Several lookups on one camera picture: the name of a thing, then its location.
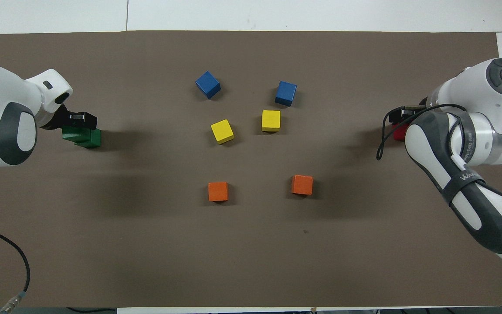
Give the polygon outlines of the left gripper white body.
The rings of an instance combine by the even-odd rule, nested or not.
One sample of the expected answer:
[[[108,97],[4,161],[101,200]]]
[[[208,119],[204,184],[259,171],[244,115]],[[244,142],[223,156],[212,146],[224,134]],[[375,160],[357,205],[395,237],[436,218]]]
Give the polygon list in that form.
[[[37,127],[54,130],[66,124],[71,113],[64,102],[72,95],[72,87],[54,69],[25,80],[34,94],[34,120]]]

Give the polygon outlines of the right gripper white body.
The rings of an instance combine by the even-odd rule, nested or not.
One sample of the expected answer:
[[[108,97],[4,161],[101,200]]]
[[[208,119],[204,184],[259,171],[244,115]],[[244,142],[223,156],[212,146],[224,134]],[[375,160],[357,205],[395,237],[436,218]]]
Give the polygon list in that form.
[[[423,98],[418,105],[415,106],[405,106],[403,109],[403,116],[410,117],[416,113],[427,108],[427,98]]]

